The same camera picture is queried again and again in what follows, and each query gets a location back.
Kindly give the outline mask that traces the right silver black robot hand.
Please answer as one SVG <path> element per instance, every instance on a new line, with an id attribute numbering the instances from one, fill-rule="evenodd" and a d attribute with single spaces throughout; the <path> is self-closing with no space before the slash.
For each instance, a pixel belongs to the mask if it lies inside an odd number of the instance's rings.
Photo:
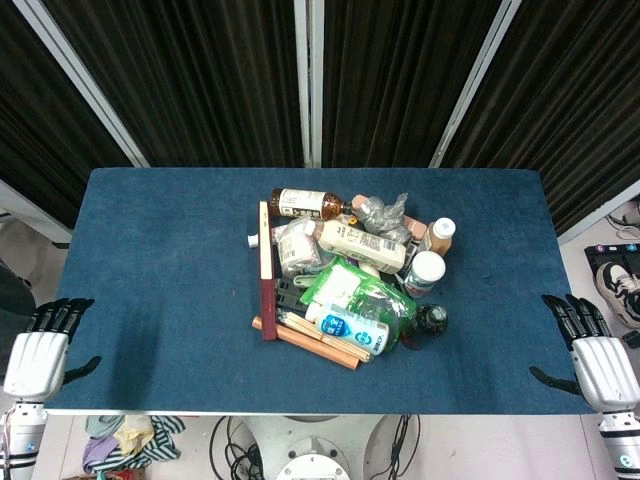
<path id="1" fill-rule="evenodd" d="M 575 378 L 559 379 L 531 366 L 534 378 L 547 387 L 582 397 L 603 414 L 638 407 L 639 382 L 622 342 L 612 335 L 600 310 L 571 294 L 563 299 L 544 294 L 542 300 L 556 319 Z"/>

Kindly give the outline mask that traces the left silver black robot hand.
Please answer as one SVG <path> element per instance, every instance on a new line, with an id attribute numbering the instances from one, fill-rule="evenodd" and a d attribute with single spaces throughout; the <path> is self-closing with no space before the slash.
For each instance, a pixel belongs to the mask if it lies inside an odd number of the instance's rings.
<path id="1" fill-rule="evenodd" d="M 14 341 L 3 381 L 4 392 L 18 402 L 45 403 L 62 386 L 90 375 L 102 358 L 94 356 L 66 368 L 68 348 L 93 298 L 61 298 L 35 309 Z"/>

